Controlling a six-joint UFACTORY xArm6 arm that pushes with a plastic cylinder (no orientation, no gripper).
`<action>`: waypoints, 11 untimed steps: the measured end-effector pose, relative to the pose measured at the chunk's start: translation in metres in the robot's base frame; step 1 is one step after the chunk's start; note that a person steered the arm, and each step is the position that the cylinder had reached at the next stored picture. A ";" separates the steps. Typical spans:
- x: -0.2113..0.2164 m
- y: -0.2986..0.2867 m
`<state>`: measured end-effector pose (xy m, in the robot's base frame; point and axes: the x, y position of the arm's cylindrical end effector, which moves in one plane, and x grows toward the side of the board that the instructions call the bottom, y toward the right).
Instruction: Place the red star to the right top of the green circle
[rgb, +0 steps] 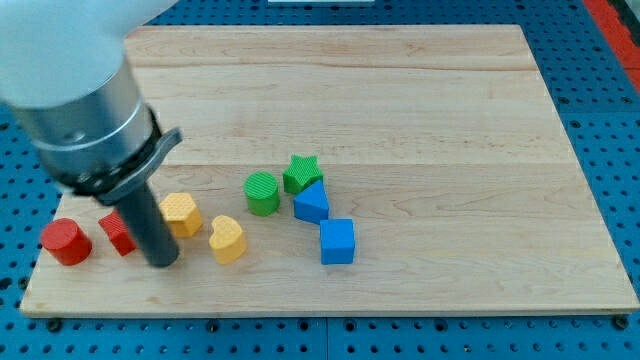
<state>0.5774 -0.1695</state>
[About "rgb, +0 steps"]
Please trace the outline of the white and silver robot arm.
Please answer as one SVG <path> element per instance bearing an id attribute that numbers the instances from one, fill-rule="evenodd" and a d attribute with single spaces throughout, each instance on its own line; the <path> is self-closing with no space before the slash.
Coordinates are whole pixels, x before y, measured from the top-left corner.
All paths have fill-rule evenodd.
<path id="1" fill-rule="evenodd" d="M 124 41 L 174 3 L 1 4 L 2 103 L 48 174 L 76 195 L 115 207 L 154 267 L 174 263 L 179 247 L 147 181 L 182 134 L 161 130 Z"/>

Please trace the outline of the dark grey tool flange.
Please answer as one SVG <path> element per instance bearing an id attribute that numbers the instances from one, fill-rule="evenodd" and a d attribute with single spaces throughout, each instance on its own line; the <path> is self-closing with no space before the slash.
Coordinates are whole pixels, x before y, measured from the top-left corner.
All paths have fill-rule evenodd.
<path id="1" fill-rule="evenodd" d="M 138 190 L 159 169 L 169 152 L 183 140 L 183 135 L 180 128 L 162 132 L 150 106 L 146 107 L 146 113 L 152 131 L 144 145 L 124 163 L 106 172 L 79 178 L 74 183 L 74 195 L 94 197 L 102 205 L 112 206 Z"/>

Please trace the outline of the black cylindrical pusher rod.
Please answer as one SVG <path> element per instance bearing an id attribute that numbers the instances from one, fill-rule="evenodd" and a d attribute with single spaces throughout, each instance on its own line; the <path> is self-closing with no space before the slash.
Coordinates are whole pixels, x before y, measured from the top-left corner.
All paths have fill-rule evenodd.
<path id="1" fill-rule="evenodd" d="M 146 183 L 120 199 L 115 208 L 149 265 L 163 268 L 177 260 L 177 242 Z"/>

